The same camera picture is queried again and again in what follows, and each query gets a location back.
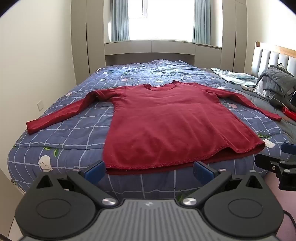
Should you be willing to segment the blue right curtain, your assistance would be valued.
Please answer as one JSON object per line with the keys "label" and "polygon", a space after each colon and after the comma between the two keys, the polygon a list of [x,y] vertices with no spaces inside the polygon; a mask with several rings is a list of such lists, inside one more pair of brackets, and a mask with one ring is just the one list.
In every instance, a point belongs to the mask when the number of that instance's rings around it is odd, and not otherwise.
{"label": "blue right curtain", "polygon": [[211,7],[208,0],[195,0],[193,42],[210,44]]}

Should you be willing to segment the blue curtain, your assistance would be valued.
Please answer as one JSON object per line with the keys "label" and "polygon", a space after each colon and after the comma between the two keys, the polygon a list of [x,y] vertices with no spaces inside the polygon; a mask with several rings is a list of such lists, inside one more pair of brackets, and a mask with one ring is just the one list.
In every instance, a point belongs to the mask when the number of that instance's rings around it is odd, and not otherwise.
{"label": "blue curtain", "polygon": [[208,0],[195,0],[193,42],[210,44],[211,7]]}
{"label": "blue curtain", "polygon": [[111,41],[129,41],[128,0],[113,0],[111,6]]}

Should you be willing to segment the light blue folded clothes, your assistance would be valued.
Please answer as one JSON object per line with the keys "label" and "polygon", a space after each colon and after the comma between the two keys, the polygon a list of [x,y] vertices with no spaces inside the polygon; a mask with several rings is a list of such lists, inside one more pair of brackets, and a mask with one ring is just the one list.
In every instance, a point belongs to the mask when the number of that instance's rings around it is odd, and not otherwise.
{"label": "light blue folded clothes", "polygon": [[257,77],[246,73],[236,73],[218,68],[211,68],[211,70],[225,81],[233,84],[255,87],[255,84],[257,83]]}

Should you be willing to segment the red long-sleeve shirt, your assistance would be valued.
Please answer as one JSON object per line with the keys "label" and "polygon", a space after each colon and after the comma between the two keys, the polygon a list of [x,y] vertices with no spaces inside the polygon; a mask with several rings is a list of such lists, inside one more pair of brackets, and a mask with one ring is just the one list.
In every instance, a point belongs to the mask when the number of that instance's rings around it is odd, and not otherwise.
{"label": "red long-sleeve shirt", "polygon": [[173,81],[96,89],[54,113],[27,122],[29,134],[69,119],[95,101],[111,102],[113,117],[103,147],[103,161],[112,175],[170,171],[238,159],[261,152],[265,142],[221,104],[231,99],[255,105],[239,93],[198,83]]}

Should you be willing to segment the clear plastic bag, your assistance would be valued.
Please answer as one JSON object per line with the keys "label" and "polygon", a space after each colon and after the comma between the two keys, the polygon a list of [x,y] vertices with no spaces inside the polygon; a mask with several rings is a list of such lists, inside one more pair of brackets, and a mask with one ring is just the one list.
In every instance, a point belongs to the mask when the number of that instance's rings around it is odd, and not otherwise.
{"label": "clear plastic bag", "polygon": [[266,100],[271,100],[276,96],[275,89],[275,82],[269,76],[264,75],[258,80],[253,91]]}

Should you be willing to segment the blue left curtain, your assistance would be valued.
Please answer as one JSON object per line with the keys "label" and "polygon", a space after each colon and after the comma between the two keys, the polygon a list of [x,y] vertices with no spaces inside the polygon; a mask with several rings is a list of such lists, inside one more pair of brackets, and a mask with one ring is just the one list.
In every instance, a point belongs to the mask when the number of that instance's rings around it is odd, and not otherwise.
{"label": "blue left curtain", "polygon": [[111,41],[129,41],[128,0],[113,0],[111,6]]}

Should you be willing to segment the grey padded headboard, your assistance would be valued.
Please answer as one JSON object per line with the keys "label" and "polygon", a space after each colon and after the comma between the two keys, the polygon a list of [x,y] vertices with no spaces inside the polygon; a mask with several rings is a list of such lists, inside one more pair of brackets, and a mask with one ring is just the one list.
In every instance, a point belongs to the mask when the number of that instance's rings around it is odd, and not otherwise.
{"label": "grey padded headboard", "polygon": [[295,76],[295,62],[295,50],[256,41],[251,75],[258,77],[267,67],[280,65]]}

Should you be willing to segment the white wall socket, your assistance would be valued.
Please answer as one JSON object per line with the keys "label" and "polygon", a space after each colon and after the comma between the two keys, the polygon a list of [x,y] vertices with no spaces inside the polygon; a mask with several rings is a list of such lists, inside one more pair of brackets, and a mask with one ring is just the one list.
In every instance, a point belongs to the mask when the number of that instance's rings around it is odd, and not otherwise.
{"label": "white wall socket", "polygon": [[37,103],[37,107],[39,111],[42,111],[44,109],[44,104],[42,100]]}

